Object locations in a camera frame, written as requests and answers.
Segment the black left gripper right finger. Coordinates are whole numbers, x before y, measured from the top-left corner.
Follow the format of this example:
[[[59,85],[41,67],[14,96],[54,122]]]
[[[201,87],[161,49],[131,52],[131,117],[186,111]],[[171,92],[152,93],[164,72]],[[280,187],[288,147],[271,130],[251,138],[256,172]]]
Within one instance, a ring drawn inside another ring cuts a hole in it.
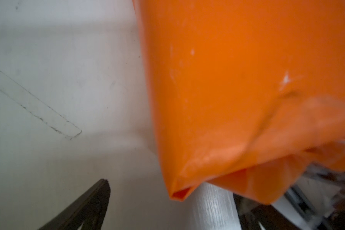
[[[285,216],[271,205],[233,194],[238,217],[243,230],[298,230]]]

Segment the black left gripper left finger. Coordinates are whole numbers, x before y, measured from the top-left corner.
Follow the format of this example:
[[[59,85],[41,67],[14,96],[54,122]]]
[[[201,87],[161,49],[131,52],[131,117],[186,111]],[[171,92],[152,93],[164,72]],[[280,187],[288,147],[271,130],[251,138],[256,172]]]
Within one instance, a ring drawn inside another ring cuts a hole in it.
[[[110,198],[110,185],[101,179],[83,193],[41,230],[99,230]]]

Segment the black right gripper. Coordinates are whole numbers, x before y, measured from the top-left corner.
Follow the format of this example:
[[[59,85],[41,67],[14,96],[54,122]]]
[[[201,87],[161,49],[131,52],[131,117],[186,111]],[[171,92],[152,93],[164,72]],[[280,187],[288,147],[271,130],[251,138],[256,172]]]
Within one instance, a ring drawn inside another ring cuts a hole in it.
[[[345,172],[311,165],[285,198],[312,230],[345,230]]]

